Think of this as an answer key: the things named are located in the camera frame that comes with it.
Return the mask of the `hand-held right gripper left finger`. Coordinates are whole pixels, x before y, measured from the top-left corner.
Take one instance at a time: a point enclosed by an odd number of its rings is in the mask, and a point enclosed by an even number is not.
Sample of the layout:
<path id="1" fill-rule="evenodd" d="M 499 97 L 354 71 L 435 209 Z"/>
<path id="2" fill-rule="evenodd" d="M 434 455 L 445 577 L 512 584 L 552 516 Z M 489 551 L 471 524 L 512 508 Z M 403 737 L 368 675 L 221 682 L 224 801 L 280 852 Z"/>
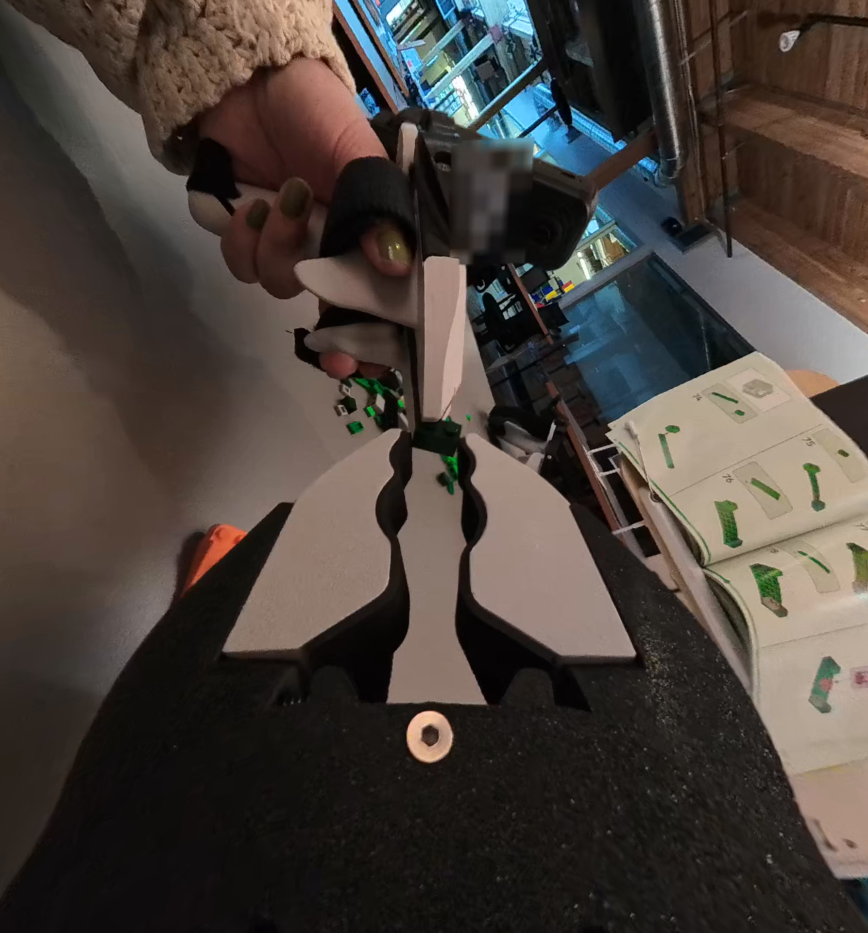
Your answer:
<path id="1" fill-rule="evenodd" d="M 223 654 L 292 663 L 306 682 L 337 667 L 361 701 L 386 703 L 408 632 L 398 534 L 411 475 L 410 433 L 390 429 L 315 480 L 291 506 Z"/>

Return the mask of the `person's left forearm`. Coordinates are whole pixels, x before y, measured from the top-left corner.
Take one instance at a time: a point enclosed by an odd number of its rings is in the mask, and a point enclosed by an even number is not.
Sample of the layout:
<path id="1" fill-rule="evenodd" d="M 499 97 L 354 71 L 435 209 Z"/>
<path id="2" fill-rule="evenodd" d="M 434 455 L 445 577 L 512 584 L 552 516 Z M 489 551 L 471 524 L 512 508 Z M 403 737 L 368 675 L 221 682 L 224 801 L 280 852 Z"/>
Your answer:
<path id="1" fill-rule="evenodd" d="M 9 1 L 78 51 L 101 82 L 142 119 L 167 170 L 193 164 L 195 119 L 257 71 L 321 62 L 347 91 L 356 83 L 322 1 Z"/>

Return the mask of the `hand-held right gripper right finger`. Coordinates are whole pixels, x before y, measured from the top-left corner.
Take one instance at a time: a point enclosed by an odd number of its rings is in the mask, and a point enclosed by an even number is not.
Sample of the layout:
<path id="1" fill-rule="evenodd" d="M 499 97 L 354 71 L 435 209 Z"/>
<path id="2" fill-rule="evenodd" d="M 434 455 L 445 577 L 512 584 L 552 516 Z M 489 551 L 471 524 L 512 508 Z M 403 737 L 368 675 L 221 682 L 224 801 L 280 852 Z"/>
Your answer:
<path id="1" fill-rule="evenodd" d="M 587 706 L 581 675 L 638 663 L 584 533 L 591 515 L 483 437 L 463 439 L 458 464 L 457 638 L 485 703 L 537 671 L 551 700 Z"/>

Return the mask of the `person's left hand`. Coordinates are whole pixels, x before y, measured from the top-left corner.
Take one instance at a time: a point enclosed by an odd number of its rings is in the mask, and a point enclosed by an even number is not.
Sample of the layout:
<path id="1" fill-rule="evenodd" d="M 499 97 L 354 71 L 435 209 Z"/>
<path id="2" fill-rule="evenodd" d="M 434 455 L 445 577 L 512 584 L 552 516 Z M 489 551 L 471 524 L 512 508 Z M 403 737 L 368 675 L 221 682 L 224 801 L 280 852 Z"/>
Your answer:
<path id="1" fill-rule="evenodd" d="M 312 209 L 352 161 L 386 157 L 356 95 L 324 62 L 297 58 L 258 70 L 196 126 L 229 152 L 237 181 L 274 192 L 235 209 L 220 238 L 227 267 L 275 298 L 298 296 Z"/>

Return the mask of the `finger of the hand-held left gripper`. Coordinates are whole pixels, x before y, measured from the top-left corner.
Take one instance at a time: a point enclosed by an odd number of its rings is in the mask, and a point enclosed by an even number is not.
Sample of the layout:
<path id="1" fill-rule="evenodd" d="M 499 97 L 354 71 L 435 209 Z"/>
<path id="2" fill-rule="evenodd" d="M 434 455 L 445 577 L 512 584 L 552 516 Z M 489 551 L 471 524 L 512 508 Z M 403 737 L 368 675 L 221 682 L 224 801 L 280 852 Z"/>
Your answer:
<path id="1" fill-rule="evenodd" d="M 416 321 L 408 337 L 412 429 L 451 413 L 463 381 L 466 317 L 465 267 L 431 256 L 419 269 Z"/>

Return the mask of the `lego instruction booklet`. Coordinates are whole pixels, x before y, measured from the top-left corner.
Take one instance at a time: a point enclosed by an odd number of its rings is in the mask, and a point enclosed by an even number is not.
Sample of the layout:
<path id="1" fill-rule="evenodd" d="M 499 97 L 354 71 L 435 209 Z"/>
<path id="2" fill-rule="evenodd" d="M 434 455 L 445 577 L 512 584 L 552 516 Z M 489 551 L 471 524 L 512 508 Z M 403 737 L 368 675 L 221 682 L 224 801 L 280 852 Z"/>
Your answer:
<path id="1" fill-rule="evenodd" d="M 868 401 L 838 416 L 822 404 L 753 353 L 607 436 L 824 860 L 868 879 Z"/>

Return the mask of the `orange lego brick separator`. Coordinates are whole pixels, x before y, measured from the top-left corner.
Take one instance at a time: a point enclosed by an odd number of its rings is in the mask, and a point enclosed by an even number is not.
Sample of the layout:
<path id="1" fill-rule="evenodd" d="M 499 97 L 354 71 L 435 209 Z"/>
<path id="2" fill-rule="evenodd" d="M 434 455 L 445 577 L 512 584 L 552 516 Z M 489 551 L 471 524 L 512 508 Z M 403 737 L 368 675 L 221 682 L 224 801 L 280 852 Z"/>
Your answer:
<path id="1" fill-rule="evenodd" d="M 188 592 L 213 566 L 223 559 L 247 535 L 229 523 L 216 523 L 190 536 L 179 558 L 175 597 Z"/>

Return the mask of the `pile of lego pieces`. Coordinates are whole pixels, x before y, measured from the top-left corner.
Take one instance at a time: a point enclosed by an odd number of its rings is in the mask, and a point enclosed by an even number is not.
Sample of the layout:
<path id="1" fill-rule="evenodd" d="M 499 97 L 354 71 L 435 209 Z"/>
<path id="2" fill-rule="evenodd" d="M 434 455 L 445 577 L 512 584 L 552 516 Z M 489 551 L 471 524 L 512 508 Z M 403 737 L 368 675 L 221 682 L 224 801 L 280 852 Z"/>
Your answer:
<path id="1" fill-rule="evenodd" d="M 409 428 L 403 382 L 395 370 L 378 378 L 352 375 L 340 380 L 333 411 L 350 437 Z"/>

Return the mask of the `silver ventilation duct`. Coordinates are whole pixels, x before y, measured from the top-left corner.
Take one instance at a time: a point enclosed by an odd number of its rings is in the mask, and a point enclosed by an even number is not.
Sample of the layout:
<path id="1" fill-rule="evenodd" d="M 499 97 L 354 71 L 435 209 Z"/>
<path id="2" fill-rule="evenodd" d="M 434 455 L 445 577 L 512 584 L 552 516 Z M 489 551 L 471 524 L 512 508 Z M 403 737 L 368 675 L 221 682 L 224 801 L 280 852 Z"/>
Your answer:
<path id="1" fill-rule="evenodd" d="M 676 2 L 633 1 L 632 7 L 658 139 L 659 179 L 662 186 L 675 185 L 689 150 Z"/>

